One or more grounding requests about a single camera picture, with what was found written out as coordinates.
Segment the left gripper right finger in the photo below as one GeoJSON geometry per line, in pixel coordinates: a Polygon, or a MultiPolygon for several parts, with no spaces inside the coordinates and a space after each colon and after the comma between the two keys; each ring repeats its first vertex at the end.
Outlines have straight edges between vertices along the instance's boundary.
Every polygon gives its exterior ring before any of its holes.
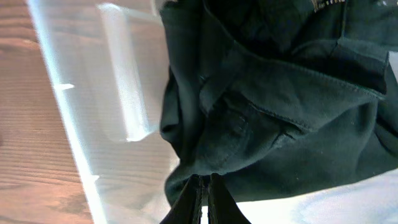
{"type": "Polygon", "coordinates": [[[222,176],[210,175],[208,186],[209,224],[251,224],[226,188],[222,176]]]}

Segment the large black garment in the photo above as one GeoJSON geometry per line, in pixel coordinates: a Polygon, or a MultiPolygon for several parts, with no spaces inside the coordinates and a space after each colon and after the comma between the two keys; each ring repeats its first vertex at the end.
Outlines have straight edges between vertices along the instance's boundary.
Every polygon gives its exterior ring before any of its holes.
{"type": "Polygon", "coordinates": [[[194,174],[246,202],[397,168],[396,1],[168,1],[160,16],[170,203],[194,174]]]}

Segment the clear plastic storage bin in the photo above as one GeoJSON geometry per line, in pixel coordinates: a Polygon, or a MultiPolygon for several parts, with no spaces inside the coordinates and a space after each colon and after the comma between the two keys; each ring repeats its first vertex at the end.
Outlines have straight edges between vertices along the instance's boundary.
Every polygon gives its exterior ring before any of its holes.
{"type": "MultiPolygon", "coordinates": [[[[170,67],[160,16],[166,2],[28,3],[95,223],[160,223],[174,204],[165,183],[180,160],[160,132],[170,67]]],[[[201,177],[201,223],[208,223],[210,176],[201,177]]],[[[292,197],[235,202],[251,223],[396,223],[397,168],[292,197]]]]}

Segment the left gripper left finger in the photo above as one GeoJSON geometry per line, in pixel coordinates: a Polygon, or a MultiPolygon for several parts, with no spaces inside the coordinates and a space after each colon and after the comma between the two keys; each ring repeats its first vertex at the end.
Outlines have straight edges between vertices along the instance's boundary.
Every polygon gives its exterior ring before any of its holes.
{"type": "Polygon", "coordinates": [[[202,202],[203,179],[192,175],[160,224],[200,224],[202,202]]]}

